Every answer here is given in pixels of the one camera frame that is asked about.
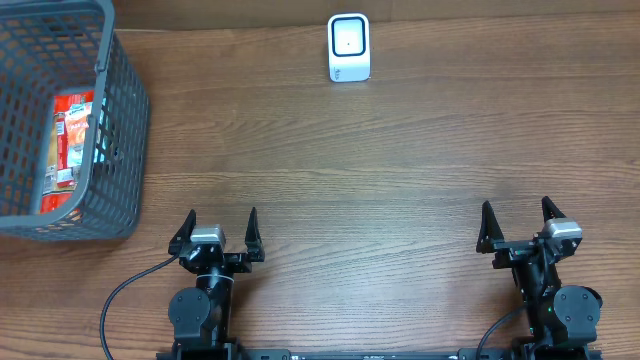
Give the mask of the teal Kleenex tissue pack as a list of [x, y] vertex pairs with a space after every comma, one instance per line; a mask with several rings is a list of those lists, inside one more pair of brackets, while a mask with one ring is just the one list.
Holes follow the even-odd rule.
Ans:
[[74, 94], [68, 97], [68, 106], [64, 112], [64, 124], [67, 135], [66, 164], [68, 168], [79, 167], [83, 160], [83, 149], [88, 117], [92, 113], [93, 95]]

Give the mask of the orange spaghetti package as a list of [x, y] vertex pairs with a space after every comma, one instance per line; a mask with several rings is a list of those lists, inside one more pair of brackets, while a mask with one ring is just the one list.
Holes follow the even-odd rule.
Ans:
[[[86, 91], [75, 94], [94, 92]], [[64, 112], [68, 106], [68, 97], [74, 94], [58, 95], [53, 104], [53, 126], [47, 153], [45, 178], [39, 213], [50, 213], [70, 199], [79, 181], [79, 167], [68, 168], [66, 164], [67, 135], [64, 124]]]

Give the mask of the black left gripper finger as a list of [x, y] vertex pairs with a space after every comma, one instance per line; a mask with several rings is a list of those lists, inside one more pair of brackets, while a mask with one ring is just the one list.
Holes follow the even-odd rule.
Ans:
[[255, 207], [252, 208], [248, 219], [244, 243], [247, 248], [247, 256], [251, 262], [263, 262], [265, 260], [265, 251], [258, 225], [258, 213]]
[[178, 255], [182, 247], [190, 242], [190, 237], [196, 225], [196, 211], [191, 209], [184, 223], [172, 237], [168, 246], [169, 255]]

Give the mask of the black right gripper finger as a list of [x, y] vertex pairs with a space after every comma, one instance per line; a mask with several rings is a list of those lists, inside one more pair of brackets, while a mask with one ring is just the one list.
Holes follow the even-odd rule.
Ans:
[[541, 208], [545, 222], [552, 219], [566, 217], [566, 215], [555, 205], [549, 196], [544, 196], [541, 199]]
[[476, 244], [477, 253], [494, 253], [496, 246], [504, 242], [494, 210], [489, 201], [482, 204], [481, 226]]

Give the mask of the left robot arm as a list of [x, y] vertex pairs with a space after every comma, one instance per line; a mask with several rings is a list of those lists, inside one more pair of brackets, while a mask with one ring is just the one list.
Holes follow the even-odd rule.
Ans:
[[174, 329], [173, 359], [247, 359], [239, 341], [229, 336], [234, 276], [248, 274], [265, 260], [257, 210], [248, 219], [242, 252], [227, 252], [219, 224], [200, 226], [190, 211], [168, 246], [168, 253], [196, 276], [192, 287], [178, 291], [169, 302]]

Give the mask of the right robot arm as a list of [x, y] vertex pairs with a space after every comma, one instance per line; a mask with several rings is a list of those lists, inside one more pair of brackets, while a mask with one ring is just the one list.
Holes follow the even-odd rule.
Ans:
[[[529, 240], [508, 241], [491, 204], [482, 204], [476, 251], [493, 254], [495, 269], [509, 269], [523, 304], [497, 320], [482, 336], [476, 359], [600, 359], [591, 351], [603, 299], [590, 287], [562, 284], [556, 264], [575, 254], [583, 239], [576, 220], [547, 196], [541, 199], [543, 228]], [[527, 316], [530, 334], [512, 340], [508, 349], [485, 349], [489, 337], [515, 317]]]

